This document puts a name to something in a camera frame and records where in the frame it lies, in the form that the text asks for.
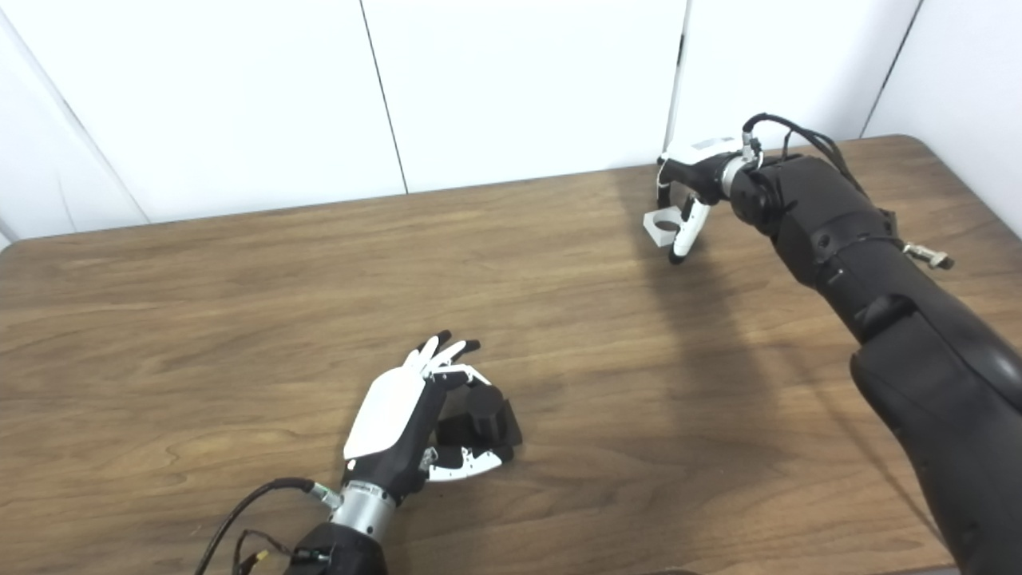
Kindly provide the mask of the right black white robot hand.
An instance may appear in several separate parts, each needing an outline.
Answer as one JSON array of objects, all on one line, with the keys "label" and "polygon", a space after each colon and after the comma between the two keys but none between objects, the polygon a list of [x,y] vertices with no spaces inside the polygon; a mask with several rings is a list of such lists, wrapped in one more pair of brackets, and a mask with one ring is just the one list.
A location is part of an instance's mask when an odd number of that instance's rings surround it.
[{"label": "right black white robot hand", "polygon": [[672,142],[657,157],[657,210],[644,217],[644,226],[657,247],[669,248],[669,262],[685,262],[711,208],[727,198],[723,174],[741,159],[739,149],[733,138],[711,138],[689,145]]}]

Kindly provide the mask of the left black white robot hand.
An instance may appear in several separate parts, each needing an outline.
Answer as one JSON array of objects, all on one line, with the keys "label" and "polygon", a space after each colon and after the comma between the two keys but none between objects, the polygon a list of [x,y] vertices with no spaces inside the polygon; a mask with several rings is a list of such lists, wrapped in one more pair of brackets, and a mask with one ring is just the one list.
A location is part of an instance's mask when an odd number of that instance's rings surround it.
[{"label": "left black white robot hand", "polygon": [[442,331],[374,379],[343,447],[343,486],[372,486],[400,506],[427,484],[511,462],[525,437],[504,392],[464,363],[479,348]]}]

